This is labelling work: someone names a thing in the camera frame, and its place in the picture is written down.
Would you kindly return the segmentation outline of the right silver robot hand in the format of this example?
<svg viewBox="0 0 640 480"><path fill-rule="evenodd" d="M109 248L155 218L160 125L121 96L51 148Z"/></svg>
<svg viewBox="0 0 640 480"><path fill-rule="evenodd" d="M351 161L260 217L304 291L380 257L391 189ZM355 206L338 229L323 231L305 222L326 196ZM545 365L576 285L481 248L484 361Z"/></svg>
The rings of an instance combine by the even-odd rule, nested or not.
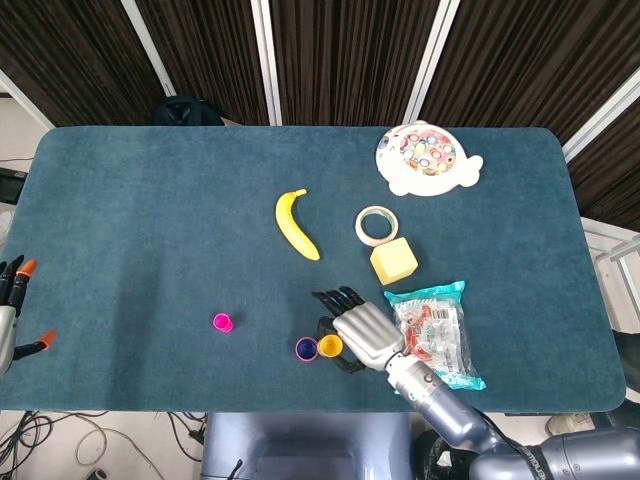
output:
<svg viewBox="0 0 640 480"><path fill-rule="evenodd" d="M340 286L337 290L314 291L330 313L317 323L320 338L335 335L355 356L346 360L341 353L332 361L344 373L365 369L383 371L389 360L405 348L405 339L395 324L375 304L365 301L355 290Z"/></svg>

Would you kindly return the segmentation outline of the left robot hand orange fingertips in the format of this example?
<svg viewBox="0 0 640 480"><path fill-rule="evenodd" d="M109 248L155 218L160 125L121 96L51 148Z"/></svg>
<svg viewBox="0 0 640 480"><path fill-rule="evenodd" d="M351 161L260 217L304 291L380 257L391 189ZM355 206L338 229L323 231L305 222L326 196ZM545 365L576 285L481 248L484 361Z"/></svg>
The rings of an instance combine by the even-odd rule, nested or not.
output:
<svg viewBox="0 0 640 480"><path fill-rule="evenodd" d="M24 261L19 255L11 262L1 263L1 374L4 375L16 361L48 350L57 338L55 329L39 339L18 346L16 344L18 320L26 296L28 283L37 268L37 261Z"/></svg>

